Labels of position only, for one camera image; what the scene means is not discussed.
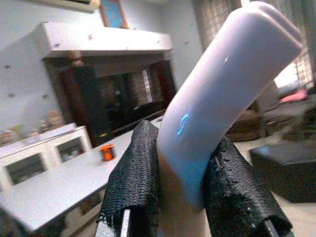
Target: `white shelf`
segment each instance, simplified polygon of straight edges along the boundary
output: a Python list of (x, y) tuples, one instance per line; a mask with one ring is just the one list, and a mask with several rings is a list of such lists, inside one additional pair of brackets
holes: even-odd
[(88, 12), (94, 12), (100, 7), (100, 0), (91, 0), (90, 4), (84, 4), (80, 2), (68, 1), (68, 0), (32, 0), (37, 2), (43, 2), (49, 5), (69, 7), (73, 9), (79, 9)]
[(172, 49), (171, 36), (82, 24), (44, 22), (33, 31), (42, 58), (67, 57), (71, 50), (84, 56), (162, 53)]

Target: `pink cushion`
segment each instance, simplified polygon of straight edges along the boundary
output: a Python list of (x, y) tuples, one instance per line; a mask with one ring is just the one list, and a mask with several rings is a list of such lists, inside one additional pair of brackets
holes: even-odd
[(296, 93), (292, 94), (292, 95), (288, 95), (283, 97), (280, 102), (281, 103), (287, 103), (287, 102), (295, 102), (295, 101), (301, 101), (301, 100), (305, 100), (307, 98), (307, 92), (306, 90), (299, 90)]

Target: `blue light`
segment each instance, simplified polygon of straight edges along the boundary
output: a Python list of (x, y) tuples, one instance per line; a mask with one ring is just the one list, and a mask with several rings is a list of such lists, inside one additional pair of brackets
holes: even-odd
[(187, 118), (189, 117), (189, 115), (184, 115), (183, 117), (182, 117), (182, 119), (181, 119), (181, 123), (180, 123), (180, 129), (179, 129), (179, 131), (178, 131), (178, 135), (180, 135), (181, 134), (181, 132), (182, 132), (182, 130), (183, 130), (183, 128), (184, 128), (184, 126), (185, 126), (185, 124), (187, 123)]

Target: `white curved object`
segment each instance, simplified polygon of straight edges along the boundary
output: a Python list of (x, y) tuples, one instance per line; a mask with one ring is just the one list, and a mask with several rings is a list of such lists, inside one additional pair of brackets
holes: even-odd
[(301, 49), (299, 31), (268, 4), (253, 2), (229, 15), (159, 129), (158, 236), (205, 236), (202, 179), (210, 155)]

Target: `white wall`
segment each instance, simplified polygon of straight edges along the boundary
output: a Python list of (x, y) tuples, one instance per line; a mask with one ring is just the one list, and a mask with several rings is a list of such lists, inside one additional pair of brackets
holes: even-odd
[(203, 53), (192, 1), (171, 0), (163, 7), (163, 20), (173, 41), (173, 70), (179, 89)]
[[(86, 13), (30, 0), (0, 0), (0, 130), (25, 124), (37, 127), (48, 110), (59, 110), (36, 46), (29, 34), (42, 21), (102, 26), (99, 11)], [(163, 31), (161, 7), (138, 0), (122, 0), (129, 26)]]

